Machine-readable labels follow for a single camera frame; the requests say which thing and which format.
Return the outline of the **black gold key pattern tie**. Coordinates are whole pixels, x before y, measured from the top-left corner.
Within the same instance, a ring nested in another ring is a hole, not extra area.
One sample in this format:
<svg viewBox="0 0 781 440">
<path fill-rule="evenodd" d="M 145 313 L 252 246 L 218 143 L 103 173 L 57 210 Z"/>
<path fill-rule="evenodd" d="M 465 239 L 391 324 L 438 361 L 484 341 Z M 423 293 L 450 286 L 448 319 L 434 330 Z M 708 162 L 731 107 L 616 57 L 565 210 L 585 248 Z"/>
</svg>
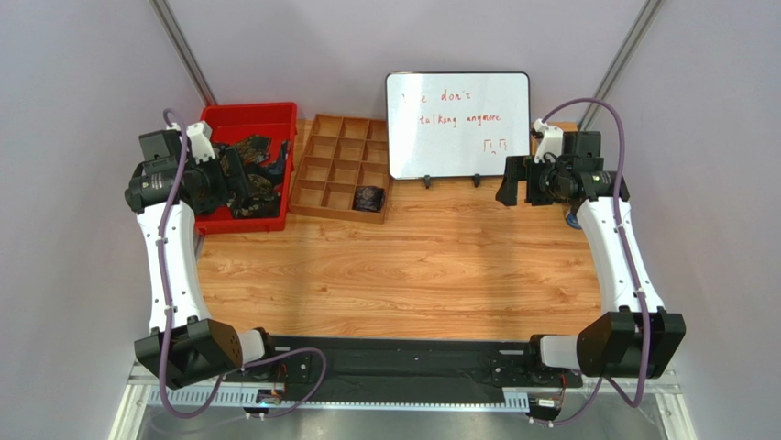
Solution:
<svg viewBox="0 0 781 440">
<path fill-rule="evenodd" d="M 227 205 L 231 215 L 235 219 L 278 217 L 281 209 L 281 194 L 275 190 L 272 181 L 259 174 L 249 174 L 248 178 L 258 191 L 252 197 L 231 201 Z"/>
</svg>

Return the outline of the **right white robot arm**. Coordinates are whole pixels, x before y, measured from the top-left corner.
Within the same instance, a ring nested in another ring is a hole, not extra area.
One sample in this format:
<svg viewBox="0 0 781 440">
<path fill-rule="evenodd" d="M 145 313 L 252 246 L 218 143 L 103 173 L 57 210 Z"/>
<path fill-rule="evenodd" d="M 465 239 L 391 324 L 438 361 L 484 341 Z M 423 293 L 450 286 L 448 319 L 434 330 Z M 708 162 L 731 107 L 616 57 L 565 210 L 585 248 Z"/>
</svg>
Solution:
<svg viewBox="0 0 781 440">
<path fill-rule="evenodd" d="M 532 206 L 565 204 L 584 232 L 594 261 L 602 315 L 576 335 L 534 335 L 539 364 L 605 379 L 656 379 L 686 334 L 679 313 L 667 311 L 644 268 L 634 238 L 630 194 L 616 171 L 604 170 L 598 132 L 536 122 L 535 153 L 510 156 L 496 199 Z"/>
</svg>

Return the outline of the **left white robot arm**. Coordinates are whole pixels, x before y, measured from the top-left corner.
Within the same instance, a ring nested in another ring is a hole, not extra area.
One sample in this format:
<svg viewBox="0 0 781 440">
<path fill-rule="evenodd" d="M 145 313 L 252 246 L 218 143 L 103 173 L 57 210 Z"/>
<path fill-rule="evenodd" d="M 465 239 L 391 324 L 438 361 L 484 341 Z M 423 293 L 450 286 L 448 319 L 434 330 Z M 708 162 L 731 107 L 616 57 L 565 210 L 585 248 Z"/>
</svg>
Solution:
<svg viewBox="0 0 781 440">
<path fill-rule="evenodd" d="M 137 361 L 177 390 L 242 369 L 270 352 L 262 328 L 239 333 L 212 318 L 202 294 L 195 218 L 210 214 L 249 181 L 234 148 L 216 151 L 204 121 L 182 132 L 175 123 L 140 136 L 144 159 L 125 191 L 144 236 L 151 281 L 149 334 L 134 343 Z"/>
</svg>

